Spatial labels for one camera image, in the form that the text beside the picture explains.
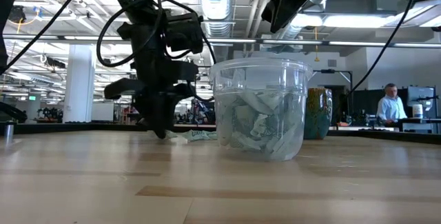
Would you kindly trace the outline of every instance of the man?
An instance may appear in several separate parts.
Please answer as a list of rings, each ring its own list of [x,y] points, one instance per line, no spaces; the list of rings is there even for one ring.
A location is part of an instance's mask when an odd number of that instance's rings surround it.
[[[398,119],[407,118],[401,98],[397,95],[398,89],[393,83],[386,85],[386,96],[378,102],[377,116],[386,124],[395,123]]]

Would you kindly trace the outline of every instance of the ceramic pot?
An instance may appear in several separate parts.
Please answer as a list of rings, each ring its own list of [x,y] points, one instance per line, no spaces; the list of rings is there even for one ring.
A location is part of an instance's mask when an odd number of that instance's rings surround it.
[[[324,139],[332,119],[332,91],[325,88],[308,89],[304,139]]]

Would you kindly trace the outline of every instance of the clear plastic container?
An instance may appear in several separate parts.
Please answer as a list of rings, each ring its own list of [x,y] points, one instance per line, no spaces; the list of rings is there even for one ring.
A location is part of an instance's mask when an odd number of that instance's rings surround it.
[[[294,158],[303,141],[311,76],[309,65],[291,59],[246,58],[213,65],[219,143],[240,156]]]

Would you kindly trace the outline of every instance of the computer monitor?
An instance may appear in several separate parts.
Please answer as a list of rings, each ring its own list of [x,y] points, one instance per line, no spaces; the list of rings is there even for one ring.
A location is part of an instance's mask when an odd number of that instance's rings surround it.
[[[422,104],[425,111],[429,111],[433,106],[433,97],[435,90],[429,87],[408,87],[407,88],[407,106],[412,107],[415,104]]]

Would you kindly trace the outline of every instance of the wooden tabletop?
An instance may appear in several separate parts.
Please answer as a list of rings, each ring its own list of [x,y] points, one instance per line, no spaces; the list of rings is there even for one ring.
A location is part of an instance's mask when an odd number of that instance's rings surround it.
[[[441,223],[441,146],[305,141],[288,162],[145,132],[16,135],[0,144],[0,222]]]

